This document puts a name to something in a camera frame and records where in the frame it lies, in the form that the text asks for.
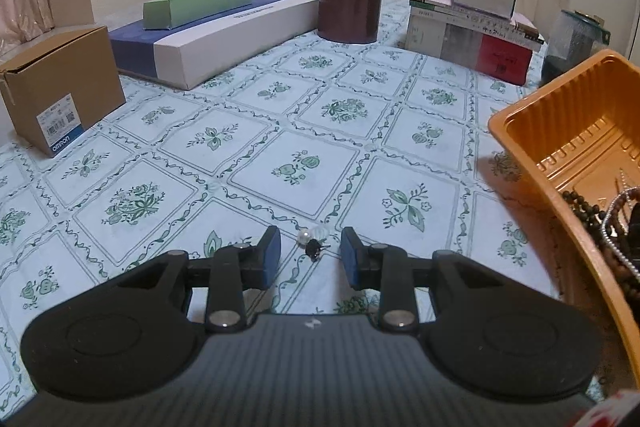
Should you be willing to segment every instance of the orange plastic tray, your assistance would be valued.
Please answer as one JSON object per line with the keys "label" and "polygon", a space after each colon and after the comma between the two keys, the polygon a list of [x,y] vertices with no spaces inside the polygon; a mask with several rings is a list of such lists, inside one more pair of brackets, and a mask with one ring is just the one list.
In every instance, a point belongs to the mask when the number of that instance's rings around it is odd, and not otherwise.
{"label": "orange plastic tray", "polygon": [[603,50],[494,114],[489,130],[540,190],[575,243],[616,322],[640,387],[640,328],[600,250],[562,199],[607,208],[620,169],[640,185],[640,68]]}

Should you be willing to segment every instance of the barcode label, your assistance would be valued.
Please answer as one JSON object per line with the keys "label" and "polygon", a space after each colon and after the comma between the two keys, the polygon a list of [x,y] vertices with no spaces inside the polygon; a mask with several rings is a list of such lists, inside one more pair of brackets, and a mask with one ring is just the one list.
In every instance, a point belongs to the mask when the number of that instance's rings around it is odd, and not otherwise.
{"label": "barcode label", "polygon": [[71,94],[47,107],[37,116],[37,119],[49,147],[55,147],[60,140],[68,136],[74,129],[81,129],[78,110]]}
{"label": "barcode label", "polygon": [[62,129],[64,126],[66,125],[64,120],[56,120],[54,121],[53,125],[51,125],[48,129],[47,129],[47,134],[49,134],[49,136],[53,136],[55,133],[57,133],[60,129]]}

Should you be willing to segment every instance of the book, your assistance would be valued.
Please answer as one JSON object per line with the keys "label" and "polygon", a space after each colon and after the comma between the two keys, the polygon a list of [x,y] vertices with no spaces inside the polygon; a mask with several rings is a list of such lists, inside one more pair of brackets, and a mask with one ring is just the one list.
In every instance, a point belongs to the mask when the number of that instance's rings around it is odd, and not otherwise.
{"label": "book", "polygon": [[532,50],[458,25],[412,14],[405,48],[522,86]]}
{"label": "book", "polygon": [[503,26],[495,24],[491,21],[484,20],[476,16],[467,16],[456,12],[445,13],[438,9],[437,6],[432,6],[425,3],[417,3],[415,1],[410,2],[412,5],[411,15],[432,19],[435,21],[452,24],[454,26],[460,26],[468,30],[473,30],[485,35],[496,37],[511,44],[517,44],[528,50],[538,52],[542,47],[541,39],[534,39],[530,35],[517,30],[512,26]]}
{"label": "book", "polygon": [[471,8],[466,8],[463,6],[457,6],[453,3],[452,0],[409,0],[414,3],[422,3],[429,4],[434,7],[437,11],[441,13],[446,13],[449,15],[465,16],[468,19],[472,19],[475,22],[480,22],[482,24],[491,25],[493,28],[500,28],[504,30],[516,29],[517,31],[522,32],[528,38],[532,40],[538,40],[540,44],[543,43],[543,40],[540,39],[540,33],[536,29],[529,19],[527,19],[524,15],[514,12],[513,16],[510,20],[503,19],[497,16],[493,16],[478,10],[474,10]]}

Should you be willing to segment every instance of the metal screw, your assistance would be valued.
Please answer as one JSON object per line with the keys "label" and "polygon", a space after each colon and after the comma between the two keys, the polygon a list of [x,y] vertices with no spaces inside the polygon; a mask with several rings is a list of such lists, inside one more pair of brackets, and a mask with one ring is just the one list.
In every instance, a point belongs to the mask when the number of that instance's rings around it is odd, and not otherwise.
{"label": "metal screw", "polygon": [[232,310],[218,310],[209,315],[209,322],[220,328],[228,328],[240,322],[240,315]]}
{"label": "metal screw", "polygon": [[391,310],[383,315],[382,320],[389,326],[404,328],[415,322],[415,315],[407,310]]}

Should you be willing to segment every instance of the stack of books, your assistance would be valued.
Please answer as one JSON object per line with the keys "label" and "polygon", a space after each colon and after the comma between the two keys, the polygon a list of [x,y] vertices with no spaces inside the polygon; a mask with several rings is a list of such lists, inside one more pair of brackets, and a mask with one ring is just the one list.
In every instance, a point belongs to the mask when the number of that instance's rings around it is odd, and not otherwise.
{"label": "stack of books", "polygon": [[503,19],[452,0],[409,0],[405,47],[522,86],[543,39],[524,15]]}
{"label": "stack of books", "polygon": [[248,0],[196,20],[200,6],[177,1],[156,0],[143,20],[109,32],[122,73],[193,89],[318,25],[318,0]]}

